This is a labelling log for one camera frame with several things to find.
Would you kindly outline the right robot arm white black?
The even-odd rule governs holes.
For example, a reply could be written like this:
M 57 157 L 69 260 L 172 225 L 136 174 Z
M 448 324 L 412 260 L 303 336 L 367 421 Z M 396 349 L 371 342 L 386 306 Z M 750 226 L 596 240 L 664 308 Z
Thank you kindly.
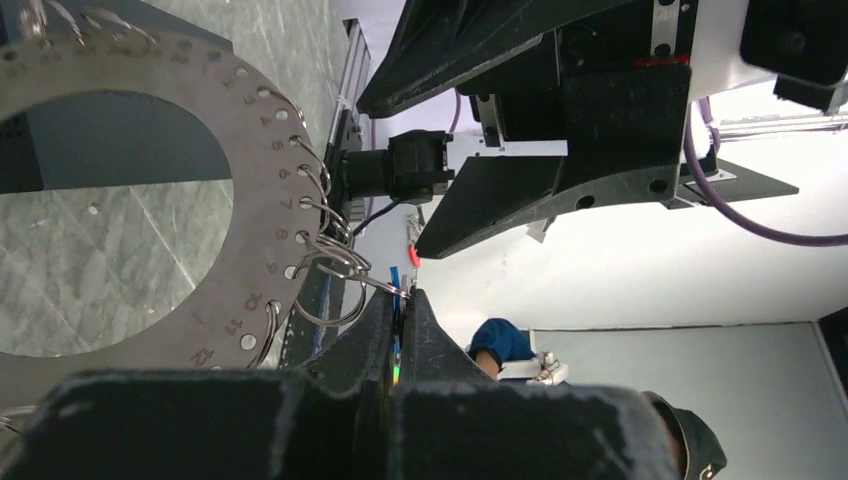
M 589 208 L 711 206 L 778 243 L 845 235 L 759 224 L 733 203 L 792 187 L 739 169 L 721 182 L 721 137 L 696 150 L 692 109 L 774 77 L 774 94 L 825 114 L 847 101 L 843 1 L 409 1 L 357 101 L 373 119 L 447 90 L 468 98 L 487 153 L 448 166 L 451 135 L 409 131 L 343 156 L 349 198 L 441 202 L 414 241 L 443 259 L 514 227 Z

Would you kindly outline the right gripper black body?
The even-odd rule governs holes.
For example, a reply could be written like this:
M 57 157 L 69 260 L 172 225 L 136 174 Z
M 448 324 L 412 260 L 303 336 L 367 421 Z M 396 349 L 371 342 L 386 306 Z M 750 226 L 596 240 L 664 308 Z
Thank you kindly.
M 679 155 L 697 5 L 630 1 L 464 83 L 508 157 Z

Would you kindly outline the bunch of steel keyrings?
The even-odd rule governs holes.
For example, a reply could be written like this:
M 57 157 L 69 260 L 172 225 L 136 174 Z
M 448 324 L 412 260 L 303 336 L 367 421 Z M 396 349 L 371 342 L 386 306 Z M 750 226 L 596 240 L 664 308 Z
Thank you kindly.
M 397 290 L 390 282 L 379 282 L 369 274 L 371 264 L 354 251 L 359 229 L 350 226 L 353 198 L 346 184 L 350 157 L 362 151 L 340 154 L 336 168 L 330 170 L 323 160 L 321 197 L 303 204 L 321 211 L 321 228 L 305 239 L 307 252 L 296 265 L 286 268 L 293 277 L 305 280 L 292 306 L 284 309 L 278 301 L 266 305 L 268 329 L 265 342 L 250 368 L 282 368 L 297 365 L 325 346 L 325 335 L 336 338 L 340 330 L 356 322 L 365 310 L 370 287 L 394 298 L 410 294 Z

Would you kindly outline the aluminium frame rail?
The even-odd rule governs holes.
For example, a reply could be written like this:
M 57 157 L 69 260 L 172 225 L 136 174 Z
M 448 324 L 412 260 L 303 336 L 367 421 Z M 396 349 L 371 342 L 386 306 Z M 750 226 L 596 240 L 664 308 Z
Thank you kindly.
M 341 153 L 359 151 L 368 143 L 368 121 L 362 119 L 356 102 L 368 82 L 372 57 L 359 20 L 347 19 L 343 24 L 349 46 L 324 157 L 330 170 L 336 168 Z

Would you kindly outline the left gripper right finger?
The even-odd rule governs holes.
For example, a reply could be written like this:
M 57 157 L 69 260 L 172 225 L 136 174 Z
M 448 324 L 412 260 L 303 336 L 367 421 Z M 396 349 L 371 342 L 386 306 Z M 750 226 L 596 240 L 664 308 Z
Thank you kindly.
M 659 415 L 635 390 L 496 382 L 414 292 L 390 397 L 393 479 L 676 479 Z

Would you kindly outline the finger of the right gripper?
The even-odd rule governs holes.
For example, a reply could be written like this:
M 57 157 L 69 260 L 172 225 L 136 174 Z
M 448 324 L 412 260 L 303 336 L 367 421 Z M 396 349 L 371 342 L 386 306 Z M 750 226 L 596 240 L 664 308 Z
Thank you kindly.
M 384 119 L 536 46 L 559 27 L 621 1 L 407 1 L 388 51 L 357 100 Z
M 469 157 L 430 215 L 417 253 L 444 259 L 578 210 L 666 202 L 678 177 L 676 156 Z

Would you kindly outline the numbered metal ring disc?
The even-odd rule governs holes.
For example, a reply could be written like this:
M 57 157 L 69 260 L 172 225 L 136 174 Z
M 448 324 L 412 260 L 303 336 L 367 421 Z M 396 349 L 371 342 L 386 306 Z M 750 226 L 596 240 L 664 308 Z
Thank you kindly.
M 222 248 L 196 289 L 172 312 L 115 345 L 63 357 L 1 358 L 1 404 L 36 404 L 57 383 L 104 368 L 244 368 L 260 337 L 266 306 L 290 306 L 301 281 L 285 271 L 304 256 L 299 232 L 315 234 L 320 216 L 300 202 L 317 195 L 298 174 L 313 160 L 297 107 L 235 55 L 173 33 L 115 40 L 90 32 L 84 41 L 54 34 L 1 50 L 1 114 L 94 91 L 141 93 L 172 103 L 202 122 L 229 163 L 234 189 Z

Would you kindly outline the person in dark cap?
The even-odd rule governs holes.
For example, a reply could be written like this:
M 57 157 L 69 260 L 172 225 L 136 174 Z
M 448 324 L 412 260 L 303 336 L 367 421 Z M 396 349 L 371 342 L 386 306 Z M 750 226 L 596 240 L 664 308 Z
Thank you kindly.
M 554 388 L 559 393 L 606 389 L 626 393 L 631 400 L 638 398 L 651 409 L 653 419 L 660 425 L 665 451 L 679 479 L 713 479 L 728 464 L 716 434 L 694 412 L 671 405 L 653 391 L 608 382 L 570 382 L 564 372 L 564 363 L 551 352 L 534 351 L 523 331 L 506 319 L 490 318 L 483 322 L 465 352 L 496 382 Z

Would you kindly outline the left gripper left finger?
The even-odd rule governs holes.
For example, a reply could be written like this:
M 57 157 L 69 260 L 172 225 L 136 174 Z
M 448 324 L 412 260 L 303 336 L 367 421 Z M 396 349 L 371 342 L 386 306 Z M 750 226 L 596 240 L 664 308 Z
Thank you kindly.
M 382 479 L 394 303 L 295 368 L 105 370 L 58 384 L 5 479 Z

